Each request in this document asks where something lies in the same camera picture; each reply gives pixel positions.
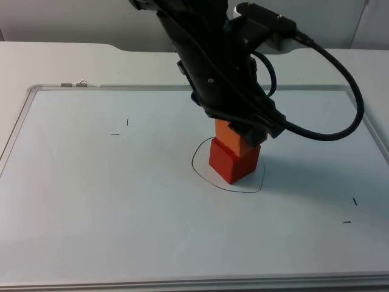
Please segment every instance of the wooden block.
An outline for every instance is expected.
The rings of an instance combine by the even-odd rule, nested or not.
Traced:
[[[239,157],[242,157],[255,149],[254,147],[251,147],[243,137],[231,130],[229,123],[230,122],[225,120],[215,120],[216,137],[219,141]]]
[[[256,169],[260,149],[260,146],[252,148],[244,156],[238,157],[218,138],[213,138],[209,164],[229,184],[233,184]]]

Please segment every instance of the red cube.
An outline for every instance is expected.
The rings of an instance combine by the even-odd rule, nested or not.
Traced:
[[[256,169],[261,146],[253,148],[245,155],[238,157],[218,138],[213,138],[209,156],[209,165],[216,170],[229,184],[252,173]]]

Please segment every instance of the whiteboard frame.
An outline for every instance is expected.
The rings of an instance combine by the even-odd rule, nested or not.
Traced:
[[[270,86],[264,86],[265,90],[269,90]],[[23,122],[29,112],[30,106],[34,101],[34,98],[39,91],[59,91],[59,90],[113,90],[113,91],[191,91],[189,86],[45,86],[35,85],[29,88],[27,92],[26,100],[22,106],[18,119],[13,127],[11,135],[5,145],[4,150],[0,155],[0,176],[7,163],[7,160],[12,152],[12,148],[17,140],[19,131],[23,125]],[[322,90],[322,91],[345,91],[352,103],[355,106],[354,97],[349,86],[342,85],[281,85],[278,90]],[[373,127],[368,115],[364,115],[363,122],[368,128],[370,135],[373,137],[375,143],[379,147],[379,150],[383,154],[387,164],[389,164],[389,151],[388,146],[384,145],[379,133]],[[147,282],[124,282],[124,283],[79,283],[73,284],[58,284],[58,285],[36,285],[25,284],[18,285],[17,283],[10,283],[6,285],[0,285],[0,291],[2,290],[62,290],[62,291],[74,291],[74,290],[101,290],[104,291],[118,291],[118,290],[132,290],[132,291],[194,291],[194,290],[248,290],[248,289],[282,289],[282,288],[324,288],[333,290],[335,288],[351,288],[351,287],[365,287],[366,289],[383,289],[389,288],[389,274],[388,273],[352,273],[352,274],[322,274],[317,276],[289,276],[289,277],[225,277],[223,279],[205,279],[205,278],[192,278],[192,279],[155,279]]]

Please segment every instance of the white table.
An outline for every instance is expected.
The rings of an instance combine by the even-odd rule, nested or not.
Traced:
[[[187,84],[176,68],[177,56],[175,54],[121,52],[109,46],[86,44],[5,43],[5,48],[8,53],[0,54],[1,58],[4,58],[1,60],[3,68],[8,70],[1,73],[4,74],[2,79],[6,80],[3,86],[3,90],[5,87],[6,92],[0,97],[1,147],[5,145],[12,130],[26,96],[27,88],[34,84],[76,83],[82,78],[92,84],[104,85]],[[387,55],[386,52],[334,51],[335,55],[339,54],[340,61],[355,75],[362,92],[370,91],[373,87],[372,84],[382,84],[378,78],[375,79],[375,82],[370,81],[374,68],[368,69],[364,62],[372,66],[371,57],[364,56],[364,53],[371,53],[372,56]],[[273,56],[271,61],[278,72],[279,84],[344,84],[341,76],[330,65],[326,64],[325,60],[314,54],[311,50],[297,50],[287,55]],[[377,68],[381,71],[380,76],[384,77],[385,66],[383,63],[379,63]],[[359,68],[360,64],[363,65],[364,71],[352,69],[353,66]],[[260,78],[264,80],[263,83],[268,83],[266,72],[260,72]],[[383,127],[385,119],[382,118],[385,115],[383,108],[387,101],[377,102],[382,98],[385,88],[375,86],[374,90],[376,94],[372,98],[370,96],[366,98],[368,114],[370,119],[374,117],[374,121],[377,122],[376,128],[387,133],[389,129]]]

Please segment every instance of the black cable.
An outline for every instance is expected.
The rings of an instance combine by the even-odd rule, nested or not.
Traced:
[[[320,47],[318,44],[316,44],[307,35],[297,31],[295,39],[299,43],[304,44],[305,46],[314,49],[320,55],[325,57],[344,76],[344,78],[349,83],[350,88],[354,94],[354,97],[356,100],[356,106],[357,106],[357,113],[356,113],[356,116],[355,116],[353,122],[351,123],[351,125],[348,128],[344,129],[343,131],[340,131],[338,133],[333,133],[333,134],[321,134],[321,133],[309,131],[307,129],[299,127],[299,126],[297,126],[293,123],[290,123],[288,121],[285,121],[284,125],[283,125],[283,121],[280,121],[281,125],[284,126],[285,129],[287,129],[295,134],[298,134],[300,136],[310,138],[313,140],[336,141],[339,139],[343,139],[344,137],[347,137],[352,132],[354,132],[356,130],[356,128],[359,126],[359,124],[361,123],[361,121],[363,119],[363,114],[365,112],[365,106],[363,104],[362,93],[360,92],[359,87],[358,87],[355,79],[338,60],[336,60],[329,52],[327,52],[322,47]]]
[[[270,97],[274,94],[274,92],[277,89],[277,76],[275,75],[274,67],[273,67],[272,63],[270,62],[270,60],[265,55],[263,55],[259,52],[256,52],[256,51],[253,51],[251,54],[253,54],[258,59],[260,59],[261,62],[263,63],[263,65],[265,65],[267,71],[269,72],[272,85],[270,87],[269,93],[267,94],[267,97]]]
[[[171,9],[171,7],[167,4],[164,0],[154,0],[154,2],[164,11],[168,16],[171,17],[171,19],[181,27],[193,40],[193,42],[198,46],[198,48],[203,52],[203,54],[207,57],[208,61],[212,66],[215,68],[215,70],[221,75],[222,78],[226,82],[230,84],[230,86],[236,91],[237,94],[239,94],[242,99],[250,105],[258,115],[262,112],[260,108],[258,108],[256,105],[252,103],[251,100],[249,100],[235,85],[234,83],[218,68],[218,66],[215,64],[215,62],[212,60],[212,58],[208,55],[208,53],[202,48],[202,46],[198,43],[198,40],[196,37],[194,37],[193,33],[191,33],[191,28],[187,27],[186,25],[183,25],[181,23],[181,20],[179,20],[179,17],[175,14],[175,11]],[[325,57],[332,65],[335,66],[337,70],[346,78],[347,82],[349,83],[351,90],[356,98],[356,104],[357,104],[357,114],[351,125],[344,129],[343,131],[340,131],[338,133],[332,133],[332,134],[321,134],[316,133],[313,131],[309,131],[307,129],[304,129],[302,127],[299,127],[298,125],[295,125],[294,123],[288,122],[286,120],[282,120],[276,115],[273,115],[272,113],[266,113],[267,116],[269,116],[269,119],[273,124],[276,124],[278,126],[281,126],[288,131],[291,131],[297,135],[306,137],[308,139],[318,140],[318,141],[336,141],[339,139],[343,139],[344,137],[347,137],[350,135],[353,131],[356,130],[356,128],[359,126],[363,119],[364,114],[364,105],[363,105],[363,98],[362,94],[360,93],[359,87],[357,83],[355,82],[353,76],[347,71],[347,69],[339,63],[338,60],[336,60],[330,53],[325,51],[323,48],[321,48],[319,45],[315,44],[312,39],[310,39],[307,35],[297,31],[295,35],[295,39],[301,43],[304,44],[307,47],[311,47],[312,49],[316,50],[318,53],[320,53],[323,57]],[[263,127],[260,123],[255,123],[252,121],[245,121],[246,124],[251,124],[253,126],[257,127]]]

